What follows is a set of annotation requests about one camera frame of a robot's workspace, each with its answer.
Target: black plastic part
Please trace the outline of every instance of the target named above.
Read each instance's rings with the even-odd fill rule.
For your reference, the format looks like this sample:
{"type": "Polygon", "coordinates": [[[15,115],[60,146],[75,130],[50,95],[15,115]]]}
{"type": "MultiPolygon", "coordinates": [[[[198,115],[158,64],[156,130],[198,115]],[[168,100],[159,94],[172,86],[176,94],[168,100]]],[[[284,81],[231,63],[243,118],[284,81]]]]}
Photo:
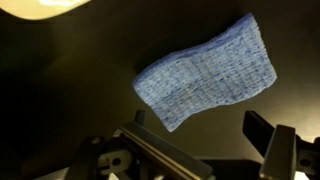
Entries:
{"type": "Polygon", "coordinates": [[[297,140],[296,170],[304,172],[310,179],[320,180],[320,146],[318,138],[314,143],[297,140]]]}
{"type": "Polygon", "coordinates": [[[65,180],[96,180],[97,162],[104,144],[105,139],[101,136],[89,137],[83,140],[65,180]]]}
{"type": "Polygon", "coordinates": [[[144,110],[138,110],[136,112],[136,116],[134,118],[134,122],[139,124],[140,126],[144,126],[144,116],[145,116],[145,111],[144,110]]]}
{"type": "Polygon", "coordinates": [[[295,129],[277,125],[260,169],[262,179],[293,180],[297,150],[295,129]]]}
{"type": "Polygon", "coordinates": [[[213,169],[216,179],[257,180],[260,163],[251,160],[202,160],[213,169]]]}
{"type": "Polygon", "coordinates": [[[271,140],[274,127],[254,111],[246,111],[242,132],[264,157],[271,140]]]}

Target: bright light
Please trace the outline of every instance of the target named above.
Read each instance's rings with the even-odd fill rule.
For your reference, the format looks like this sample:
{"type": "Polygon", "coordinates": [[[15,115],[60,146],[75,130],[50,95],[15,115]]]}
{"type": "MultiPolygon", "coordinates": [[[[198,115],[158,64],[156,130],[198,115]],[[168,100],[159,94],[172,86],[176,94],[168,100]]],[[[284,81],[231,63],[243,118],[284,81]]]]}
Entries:
{"type": "Polygon", "coordinates": [[[306,174],[296,171],[294,180],[309,180],[309,178],[306,176],[306,174]]]}
{"type": "Polygon", "coordinates": [[[80,3],[83,0],[39,0],[39,2],[46,6],[63,6],[69,7],[77,3],[80,3]]]}
{"type": "Polygon", "coordinates": [[[110,173],[109,180],[119,180],[119,178],[115,174],[110,173]]]}

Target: light fixture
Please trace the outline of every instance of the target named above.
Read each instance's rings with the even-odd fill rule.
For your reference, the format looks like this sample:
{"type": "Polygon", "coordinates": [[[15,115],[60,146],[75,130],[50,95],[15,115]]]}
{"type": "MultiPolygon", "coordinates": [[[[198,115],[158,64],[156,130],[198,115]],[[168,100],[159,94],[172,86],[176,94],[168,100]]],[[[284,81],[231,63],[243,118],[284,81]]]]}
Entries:
{"type": "Polygon", "coordinates": [[[0,0],[4,11],[28,20],[46,19],[70,11],[90,0],[0,0]]]}

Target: black surface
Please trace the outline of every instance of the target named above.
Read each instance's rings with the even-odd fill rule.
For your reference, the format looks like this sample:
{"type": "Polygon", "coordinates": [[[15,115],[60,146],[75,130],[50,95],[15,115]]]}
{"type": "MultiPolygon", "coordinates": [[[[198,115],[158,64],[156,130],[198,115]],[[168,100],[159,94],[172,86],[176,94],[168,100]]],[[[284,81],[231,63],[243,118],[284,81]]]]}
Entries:
{"type": "Polygon", "coordinates": [[[4,142],[0,143],[0,147],[0,179],[20,180],[22,163],[18,154],[4,142]]]}
{"type": "Polygon", "coordinates": [[[94,0],[41,22],[1,12],[2,140],[20,154],[26,179],[66,167],[85,137],[110,137],[137,109],[147,111],[146,128],[196,156],[261,161],[241,132],[248,109],[313,141],[320,134],[319,7],[298,0],[94,0]],[[249,12],[276,83],[245,102],[191,116],[168,133],[132,89],[136,72],[208,41],[249,12]]]}

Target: blue cloth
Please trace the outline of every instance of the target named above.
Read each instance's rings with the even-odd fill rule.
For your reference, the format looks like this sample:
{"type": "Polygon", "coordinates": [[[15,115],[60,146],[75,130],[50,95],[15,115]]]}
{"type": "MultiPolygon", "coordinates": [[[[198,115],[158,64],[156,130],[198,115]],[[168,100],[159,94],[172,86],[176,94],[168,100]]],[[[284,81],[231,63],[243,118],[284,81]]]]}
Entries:
{"type": "Polygon", "coordinates": [[[172,132],[190,115],[251,98],[276,78],[257,23],[248,14],[212,40],[150,65],[133,86],[172,132]]]}

